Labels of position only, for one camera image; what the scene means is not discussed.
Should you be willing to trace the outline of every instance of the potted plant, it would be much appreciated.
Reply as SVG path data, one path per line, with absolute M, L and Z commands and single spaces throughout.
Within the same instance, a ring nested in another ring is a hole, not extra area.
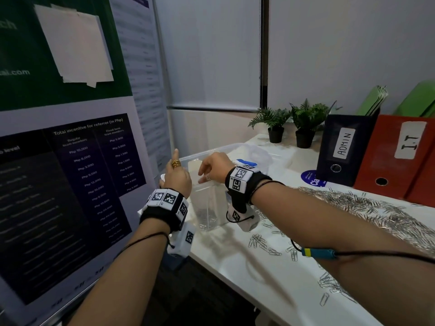
M 248 127 L 254 128 L 257 123 L 265 123 L 269 126 L 269 141 L 271 143 L 280 143 L 284 127 L 282 125 L 290 118 L 291 111 L 287 109 L 258 109 L 257 115 L 249 122 Z
M 313 137 L 318 127 L 326 120 L 330 110 L 333 108 L 319 103 L 310 106 L 308 100 L 300 106 L 291 105 L 291 118 L 297 128 L 296 145 L 302 149 L 311 147 Z

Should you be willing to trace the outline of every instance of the hand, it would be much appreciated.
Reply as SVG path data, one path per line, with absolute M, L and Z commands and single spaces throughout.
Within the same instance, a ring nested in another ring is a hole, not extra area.
M 192 191 L 190 174 L 182 166 L 172 168 L 172 160 L 178 160 L 178 149 L 174 150 L 172 159 L 166 164 L 165 181 L 160 180 L 159 185 L 162 189 L 174 189 L 187 199 Z
M 198 170 L 198 175 L 204 175 L 198 183 L 205 183 L 207 181 L 207 175 L 211 180 L 219 183 L 225 183 L 225 178 L 234 167 L 236 167 L 228 158 L 226 153 L 215 152 L 202 161 Z

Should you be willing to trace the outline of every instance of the green folder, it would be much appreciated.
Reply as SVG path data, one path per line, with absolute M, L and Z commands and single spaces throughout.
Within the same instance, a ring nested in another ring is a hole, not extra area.
M 385 87 L 373 87 L 358 108 L 356 115 L 372 115 L 381 106 L 387 96 L 388 92 Z
M 421 81 L 400 103 L 394 115 L 428 117 L 435 111 L 434 102 L 435 80 Z

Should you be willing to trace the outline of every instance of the black binder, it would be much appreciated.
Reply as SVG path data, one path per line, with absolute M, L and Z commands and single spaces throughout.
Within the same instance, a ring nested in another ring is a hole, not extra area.
M 316 179 L 354 185 L 378 115 L 379 109 L 373 115 L 328 115 Z

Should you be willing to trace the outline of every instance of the white wall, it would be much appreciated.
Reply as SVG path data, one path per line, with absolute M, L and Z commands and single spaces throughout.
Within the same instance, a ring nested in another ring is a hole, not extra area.
M 338 100 L 352 114 L 375 85 L 391 113 L 435 78 L 435 0 L 270 0 L 268 106 Z
M 248 123 L 253 113 L 168 110 L 174 147 L 180 156 L 214 149 L 220 146 L 242 143 L 258 133 L 267 133 L 264 124 L 254 129 Z
M 260 0 L 155 0 L 170 106 L 255 110 Z

